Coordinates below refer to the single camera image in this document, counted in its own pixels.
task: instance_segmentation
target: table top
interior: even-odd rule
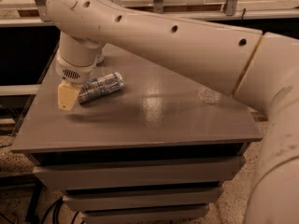
[[[95,77],[120,72],[122,91],[57,108],[53,61],[11,148],[14,152],[251,142],[262,138],[248,109],[221,96],[202,101],[202,85],[123,49],[106,45]]]

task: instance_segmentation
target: gray table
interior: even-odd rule
[[[88,224],[203,216],[262,138],[251,114],[224,96],[204,103],[203,86],[122,49],[105,56],[94,75],[118,71],[124,89],[58,110],[53,63],[11,150]]]

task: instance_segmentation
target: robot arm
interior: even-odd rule
[[[61,29],[61,108],[110,43],[230,95],[269,117],[245,222],[298,223],[299,42],[281,35],[126,9],[108,0],[48,0]]]

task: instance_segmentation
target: drawer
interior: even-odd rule
[[[34,174],[49,189],[105,189],[230,180],[244,162],[243,156],[109,162],[36,167]]]
[[[207,205],[191,205],[140,210],[92,212],[83,214],[82,218],[87,224],[121,224],[168,219],[199,218],[204,217],[207,211]]]
[[[222,192],[222,187],[111,191],[107,193],[92,191],[90,194],[64,196],[64,202],[73,211],[103,211],[214,203]]]

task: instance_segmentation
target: silver can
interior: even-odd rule
[[[78,95],[80,104],[97,99],[101,96],[120,91],[123,87],[123,79],[119,72],[109,74],[105,77],[93,78],[85,82]]]

